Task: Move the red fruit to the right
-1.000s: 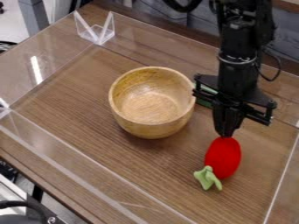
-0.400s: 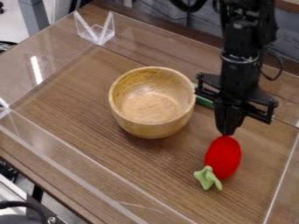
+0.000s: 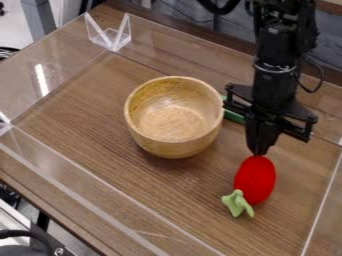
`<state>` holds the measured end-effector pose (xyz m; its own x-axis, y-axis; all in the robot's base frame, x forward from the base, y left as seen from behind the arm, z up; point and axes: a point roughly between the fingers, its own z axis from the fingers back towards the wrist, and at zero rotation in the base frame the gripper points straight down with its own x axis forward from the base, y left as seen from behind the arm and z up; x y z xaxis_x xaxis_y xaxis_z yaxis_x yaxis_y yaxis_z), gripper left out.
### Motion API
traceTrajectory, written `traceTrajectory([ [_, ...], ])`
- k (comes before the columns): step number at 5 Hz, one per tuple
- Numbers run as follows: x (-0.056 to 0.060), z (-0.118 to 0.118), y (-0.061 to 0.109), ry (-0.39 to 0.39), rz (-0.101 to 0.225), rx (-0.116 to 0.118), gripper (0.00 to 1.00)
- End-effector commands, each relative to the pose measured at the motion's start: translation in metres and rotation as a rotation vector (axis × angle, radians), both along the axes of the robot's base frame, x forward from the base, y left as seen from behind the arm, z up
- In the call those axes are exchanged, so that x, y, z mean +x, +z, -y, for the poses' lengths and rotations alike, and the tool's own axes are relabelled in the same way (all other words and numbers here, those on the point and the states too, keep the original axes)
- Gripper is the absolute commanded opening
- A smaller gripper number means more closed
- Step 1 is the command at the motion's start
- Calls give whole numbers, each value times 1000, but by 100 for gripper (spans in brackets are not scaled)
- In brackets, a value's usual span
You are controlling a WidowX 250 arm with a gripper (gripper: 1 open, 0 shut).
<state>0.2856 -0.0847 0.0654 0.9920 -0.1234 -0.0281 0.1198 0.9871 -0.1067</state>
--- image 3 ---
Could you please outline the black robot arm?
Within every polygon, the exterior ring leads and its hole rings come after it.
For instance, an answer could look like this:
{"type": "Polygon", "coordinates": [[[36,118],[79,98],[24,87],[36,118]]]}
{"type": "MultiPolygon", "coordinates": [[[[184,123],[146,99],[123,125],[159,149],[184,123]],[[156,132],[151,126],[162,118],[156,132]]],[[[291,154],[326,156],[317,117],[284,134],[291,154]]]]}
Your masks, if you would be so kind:
{"type": "Polygon", "coordinates": [[[296,90],[305,87],[300,64],[319,35],[315,0],[228,0],[222,6],[198,2],[216,15],[243,4],[254,19],[254,81],[250,86],[230,83],[224,100],[224,108],[244,118],[251,153],[264,155],[282,134],[309,141],[318,117],[298,102],[296,90]]]}

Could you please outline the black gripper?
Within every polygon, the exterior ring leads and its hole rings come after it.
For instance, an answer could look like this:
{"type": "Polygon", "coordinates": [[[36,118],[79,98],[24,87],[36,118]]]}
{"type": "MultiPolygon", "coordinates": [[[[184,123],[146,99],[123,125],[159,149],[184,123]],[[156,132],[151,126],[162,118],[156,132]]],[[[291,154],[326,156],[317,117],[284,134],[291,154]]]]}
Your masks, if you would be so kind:
{"type": "Polygon", "coordinates": [[[230,83],[223,106],[240,104],[247,147],[254,155],[264,155],[282,134],[307,142],[318,117],[296,100],[298,66],[255,64],[254,67],[252,86],[230,83]]]}

